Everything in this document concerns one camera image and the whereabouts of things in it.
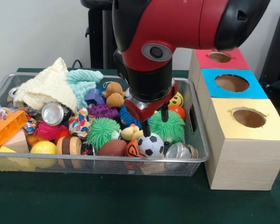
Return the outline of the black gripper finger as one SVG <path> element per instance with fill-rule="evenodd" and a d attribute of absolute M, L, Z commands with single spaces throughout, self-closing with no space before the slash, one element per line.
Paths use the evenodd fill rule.
<path fill-rule="evenodd" d="M 151 131 L 150 131 L 148 120 L 145 120 L 142 123 L 142 130 L 143 130 L 143 134 L 144 134 L 145 137 L 149 137 L 151 135 Z"/>
<path fill-rule="evenodd" d="M 168 103 L 164 103 L 161 106 L 161 120 L 162 122 L 168 121 Z"/>

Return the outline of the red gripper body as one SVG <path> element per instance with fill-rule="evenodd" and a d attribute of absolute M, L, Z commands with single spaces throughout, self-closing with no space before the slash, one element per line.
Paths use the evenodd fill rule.
<path fill-rule="evenodd" d="M 130 88 L 126 90 L 125 106 L 128 112 L 141 123 L 148 120 L 154 112 L 161 108 L 164 103 L 169 103 L 170 99 L 177 93 L 177 83 L 172 82 L 167 95 L 156 101 L 144 101 L 132 95 Z"/>

